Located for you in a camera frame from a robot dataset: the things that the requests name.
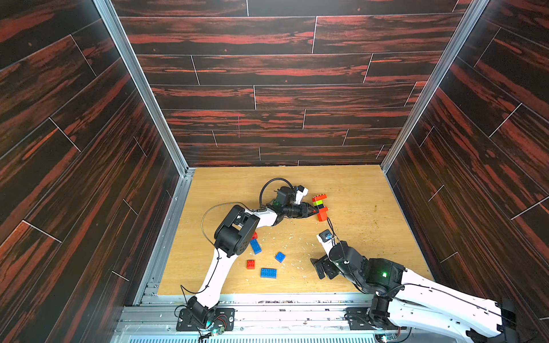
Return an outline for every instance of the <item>wire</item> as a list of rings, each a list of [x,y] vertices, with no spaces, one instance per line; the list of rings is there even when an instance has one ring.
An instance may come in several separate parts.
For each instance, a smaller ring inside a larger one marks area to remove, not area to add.
[[[290,186],[291,189],[294,189],[294,186],[292,186],[292,184],[291,184],[288,180],[283,179],[282,177],[276,177],[276,178],[274,178],[274,179],[272,179],[272,180],[267,181],[267,183],[265,184],[265,186],[263,186],[263,188],[261,188],[261,192],[259,192],[259,206],[260,206],[262,209],[265,208],[265,205],[263,205],[263,200],[262,200],[262,199],[263,199],[263,192],[265,191],[265,188],[267,188],[267,186],[268,186],[271,182],[273,182],[273,181],[284,181],[284,182],[286,182],[286,183]]]

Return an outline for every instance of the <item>aluminum frame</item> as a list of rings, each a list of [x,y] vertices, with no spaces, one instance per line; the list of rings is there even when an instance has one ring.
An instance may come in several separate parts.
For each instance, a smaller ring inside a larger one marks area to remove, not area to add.
[[[452,38],[448,42],[446,49],[442,53],[439,62],[436,64],[433,73],[429,77],[425,88],[421,92],[416,104],[410,111],[408,119],[404,123],[399,135],[396,137],[395,143],[389,150],[389,153],[381,163],[381,169],[384,173],[387,173],[391,168],[391,165],[396,159],[396,156],[400,152],[400,149],[404,146],[404,143],[408,139],[408,136],[412,133],[412,130],[419,118],[423,114],[425,108],[431,101],[431,98],[435,94],[436,89],[442,82],[444,76],[450,69],[457,53],[460,52],[465,40],[469,37],[473,27],[480,18],[480,15],[488,5],[490,0],[473,0],[469,5],[460,23],[457,25],[456,31],[454,31]]]
[[[149,82],[137,60],[137,56],[133,51],[130,40],[122,27],[122,23],[116,14],[112,2],[110,0],[93,0],[93,3],[95,4],[97,11],[99,11],[99,15],[101,16],[101,19],[103,19],[103,23],[105,23],[110,37],[113,39],[114,45],[122,57],[122,61],[124,61],[124,64],[128,68],[128,72],[136,84],[137,91],[141,95],[143,102],[145,102],[145,106],[170,153],[173,163],[177,168],[177,172],[180,176],[185,176],[189,169],[189,165],[177,146],[177,142],[160,110],[160,106],[158,105],[158,102],[156,102],[153,90],[150,88]]]

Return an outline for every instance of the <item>light wood board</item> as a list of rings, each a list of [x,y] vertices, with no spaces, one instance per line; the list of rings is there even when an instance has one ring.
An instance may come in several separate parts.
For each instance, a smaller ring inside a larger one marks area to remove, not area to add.
[[[159,295],[180,295],[180,284],[191,291],[198,291],[202,285],[214,253],[200,230],[205,211],[231,201],[257,209],[259,191],[275,177],[308,188],[304,198],[308,203],[312,196],[325,193],[328,198],[324,204],[336,234],[359,253],[367,258],[387,258],[432,279],[379,166],[215,167],[195,172]],[[264,203],[273,199],[274,192],[283,185],[280,181],[271,183],[265,190]],[[214,231],[232,206],[215,208],[206,216],[204,230],[212,241]],[[316,215],[285,218],[272,228],[259,228],[258,242],[263,251],[254,256],[248,247],[237,258],[223,294],[356,292],[341,276],[320,280],[310,262],[310,258],[325,254],[316,235],[327,228]],[[275,260],[279,251],[286,255],[283,263]],[[255,260],[255,270],[246,269],[247,260]],[[277,279],[260,278],[262,267],[277,269]]]

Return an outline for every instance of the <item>lego brick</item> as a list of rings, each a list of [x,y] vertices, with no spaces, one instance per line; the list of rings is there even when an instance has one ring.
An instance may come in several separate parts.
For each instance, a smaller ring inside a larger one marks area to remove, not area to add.
[[[260,276],[262,278],[276,279],[276,269],[262,268]]]
[[[261,252],[261,246],[257,242],[257,239],[252,239],[250,241],[251,248],[254,249],[254,254],[259,254]]]
[[[276,256],[274,257],[278,262],[282,263],[282,261],[284,261],[284,259],[286,258],[286,255],[279,252],[278,254],[276,254]]]

